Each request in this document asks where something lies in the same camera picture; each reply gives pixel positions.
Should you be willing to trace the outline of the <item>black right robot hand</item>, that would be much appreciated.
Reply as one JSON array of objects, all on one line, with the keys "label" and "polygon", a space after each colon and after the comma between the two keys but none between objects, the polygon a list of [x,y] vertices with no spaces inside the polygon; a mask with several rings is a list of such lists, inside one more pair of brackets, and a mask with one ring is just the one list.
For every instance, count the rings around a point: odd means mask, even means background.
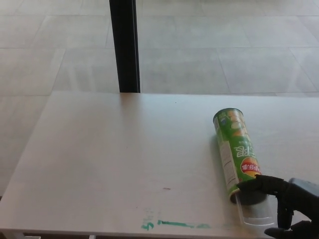
[{"label": "black right robot hand", "polygon": [[242,192],[261,192],[277,198],[276,228],[264,233],[275,239],[317,239],[319,237],[319,186],[309,181],[256,175],[240,182]]}]

